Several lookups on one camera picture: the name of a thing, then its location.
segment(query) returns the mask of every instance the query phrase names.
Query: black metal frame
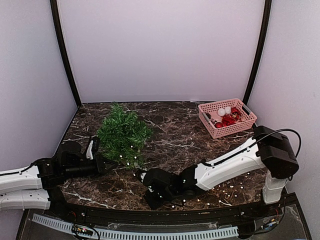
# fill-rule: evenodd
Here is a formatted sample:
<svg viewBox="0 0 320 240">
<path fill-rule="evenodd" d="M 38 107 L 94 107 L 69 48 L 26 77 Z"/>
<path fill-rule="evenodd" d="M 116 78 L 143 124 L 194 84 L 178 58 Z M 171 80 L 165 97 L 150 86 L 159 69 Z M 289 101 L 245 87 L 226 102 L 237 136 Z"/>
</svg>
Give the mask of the black metal frame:
<svg viewBox="0 0 320 240">
<path fill-rule="evenodd" d="M 304 227 L 304 232 L 308 240 L 311 240 L 311 234 L 302 212 L 300 203 L 295 193 L 283 194 L 285 197 L 285 205 L 296 205 L 299 216 Z M 67 208 L 76 213 L 76 219 L 67 220 L 79 225 L 87 225 L 91 227 L 104 226 L 107 227 L 110 223 L 130 224 L 130 225 L 150 225 L 150 226 L 176 226 L 184 224 L 202 224 L 218 222 L 220 226 L 232 225 L 240 228 L 247 228 L 253 224 L 253 218 L 257 217 L 257 212 L 263 205 L 260 202 L 252 202 L 239 206 L 209 208 L 203 210 L 189 211 L 130 211 L 130 210 L 115 210 L 105 209 L 100 207 L 89 207 L 78 204 L 67 203 Z M 274 206 L 284 207 L 283 201 L 275 203 Z M 16 240 L 20 240 L 25 228 L 30 228 L 31 218 L 30 212 L 34 209 L 26 209 L 18 229 Z M 46 215 L 57 217 L 50 210 L 44 211 Z M 270 208 L 265 212 L 264 216 L 272 216 L 275 212 Z"/>
<path fill-rule="evenodd" d="M 269 18 L 270 18 L 270 12 L 271 12 L 271 5 L 272 5 L 272 0 L 265 0 L 259 40 L 258 40 L 258 44 L 256 47 L 256 52 L 255 52 L 255 56 L 254 56 L 254 61 L 253 61 L 249 81 L 246 86 L 246 90 L 245 90 L 243 100 L 242 100 L 242 102 L 246 105 L 249 102 L 249 98 L 250 98 L 252 89 L 255 84 L 261 56 L 262 56 L 262 53 L 264 50 L 264 45 L 265 45 L 267 30 L 268 30 L 268 24 L 269 24 Z"/>
<path fill-rule="evenodd" d="M 62 32 L 60 17 L 59 17 L 57 0 L 50 0 L 50 4 L 51 4 L 51 12 L 52 12 L 52 18 L 53 18 L 53 23 L 55 28 L 56 39 L 58 41 L 65 73 L 69 81 L 69 85 L 73 94 L 74 101 L 77 107 L 79 108 L 82 105 L 82 102 L 77 90 L 76 82 L 72 74 L 72 70 L 71 70 L 71 66 L 70 66 L 70 62 L 67 54 L 66 44 L 65 44 L 64 35 Z"/>
<path fill-rule="evenodd" d="M 51 3 L 51 11 L 52 11 L 52 17 L 53 17 L 53 22 L 54 22 L 56 38 L 57 38 L 57 41 L 59 44 L 64 69 L 65 69 L 65 72 L 66 72 L 66 75 L 67 75 L 67 78 L 68 78 L 68 81 L 70 84 L 73 98 L 76 102 L 76 105 L 78 107 L 80 107 L 82 105 L 82 102 L 81 102 L 81 99 L 79 96 L 79 92 L 77 90 L 77 86 L 75 83 L 74 76 L 72 74 L 70 61 L 69 61 L 68 54 L 67 54 L 67 49 L 66 49 L 65 40 L 64 40 L 64 36 L 63 36 L 63 32 L 62 32 L 61 22 L 60 22 L 60 17 L 59 17 L 58 3 L 57 3 L 57 0 L 50 0 L 50 3 Z M 255 56 L 254 56 L 254 61 L 253 61 L 250 77 L 249 77 L 248 84 L 246 86 L 246 90 L 245 90 L 243 100 L 242 100 L 242 102 L 246 105 L 248 104 L 252 89 L 254 87 L 254 83 L 255 83 L 255 80 L 257 77 L 257 73 L 258 73 L 259 64 L 260 64 L 261 57 L 262 57 L 262 53 L 263 53 L 263 49 L 264 49 L 264 45 L 265 45 L 265 41 L 266 41 L 268 24 L 269 24 L 271 5 L 272 5 L 272 0 L 265 0 L 259 40 L 257 43 L 257 48 L 256 48 Z"/>
</svg>

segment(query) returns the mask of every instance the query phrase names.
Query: marble tabletop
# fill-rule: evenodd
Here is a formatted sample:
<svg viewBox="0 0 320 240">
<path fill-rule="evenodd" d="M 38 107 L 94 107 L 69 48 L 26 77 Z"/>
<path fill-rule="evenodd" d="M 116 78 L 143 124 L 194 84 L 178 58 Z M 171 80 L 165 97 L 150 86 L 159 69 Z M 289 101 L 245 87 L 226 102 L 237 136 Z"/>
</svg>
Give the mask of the marble tabletop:
<svg viewBox="0 0 320 240">
<path fill-rule="evenodd" d="M 183 169 L 215 159 L 235 149 L 253 135 L 253 130 L 212 139 L 198 116 L 194 102 L 131 102 L 122 103 L 125 111 L 135 111 L 139 119 L 153 129 L 142 154 L 145 166 L 161 168 L 179 174 Z M 95 136 L 110 103 L 83 104 L 75 115 L 63 141 L 73 140 L 82 145 Z M 266 179 L 266 169 L 254 170 L 225 181 L 184 206 L 166 203 L 157 211 L 202 210 L 236 206 L 260 200 Z M 75 178 L 60 186 L 69 203 L 91 207 L 150 211 L 143 198 L 147 190 L 131 170 L 122 166 L 97 178 Z"/>
</svg>

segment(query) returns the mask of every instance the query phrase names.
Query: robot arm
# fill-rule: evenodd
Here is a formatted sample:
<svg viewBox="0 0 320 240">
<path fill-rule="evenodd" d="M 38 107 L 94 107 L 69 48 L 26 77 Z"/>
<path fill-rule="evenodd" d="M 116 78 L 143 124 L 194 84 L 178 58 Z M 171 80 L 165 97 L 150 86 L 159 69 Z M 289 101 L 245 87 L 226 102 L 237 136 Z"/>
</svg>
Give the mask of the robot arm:
<svg viewBox="0 0 320 240">
<path fill-rule="evenodd" d="M 179 175 L 159 168 L 138 172 L 137 177 L 148 187 L 144 196 L 152 209 L 163 202 L 185 202 L 208 191 L 220 183 L 246 172 L 268 168 L 265 186 L 262 189 L 265 204 L 280 200 L 288 178 L 299 169 L 287 136 L 271 134 L 273 130 L 259 126 L 254 137 L 238 148 L 208 162 L 190 166 Z"/>
<path fill-rule="evenodd" d="M 99 139 L 90 138 L 85 153 L 75 141 L 60 145 L 52 158 L 42 158 L 29 167 L 0 172 L 1 209 L 48 209 L 55 198 L 50 192 L 69 178 L 106 174 L 117 163 L 97 154 Z"/>
</svg>

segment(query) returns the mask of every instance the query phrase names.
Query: green pine needles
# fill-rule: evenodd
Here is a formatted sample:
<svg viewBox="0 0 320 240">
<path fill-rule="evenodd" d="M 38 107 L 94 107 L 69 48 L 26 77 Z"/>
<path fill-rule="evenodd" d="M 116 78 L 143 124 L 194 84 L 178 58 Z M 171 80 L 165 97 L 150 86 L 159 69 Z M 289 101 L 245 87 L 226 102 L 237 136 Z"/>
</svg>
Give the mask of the green pine needles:
<svg viewBox="0 0 320 240">
<path fill-rule="evenodd" d="M 141 150 L 152 133 L 144 121 L 138 120 L 135 112 L 124 112 L 118 103 L 111 105 L 109 116 L 97 131 L 103 156 L 124 164 L 127 169 L 143 166 L 145 160 Z"/>
</svg>

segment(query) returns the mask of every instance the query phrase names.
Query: pink plastic basket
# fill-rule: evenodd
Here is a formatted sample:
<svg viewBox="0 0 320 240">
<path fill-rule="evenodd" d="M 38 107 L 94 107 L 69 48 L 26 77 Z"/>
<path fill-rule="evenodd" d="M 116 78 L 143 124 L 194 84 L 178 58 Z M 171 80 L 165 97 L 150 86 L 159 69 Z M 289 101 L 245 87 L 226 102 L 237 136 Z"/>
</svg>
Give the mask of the pink plastic basket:
<svg viewBox="0 0 320 240">
<path fill-rule="evenodd" d="M 241 111 L 242 122 L 238 122 L 230 126 L 216 128 L 206 114 L 210 114 L 211 119 L 221 121 L 222 117 L 218 115 L 218 109 L 225 107 L 236 107 L 239 111 Z M 250 129 L 257 120 L 257 116 L 241 100 L 237 98 L 200 104 L 199 117 L 213 139 Z"/>
</svg>

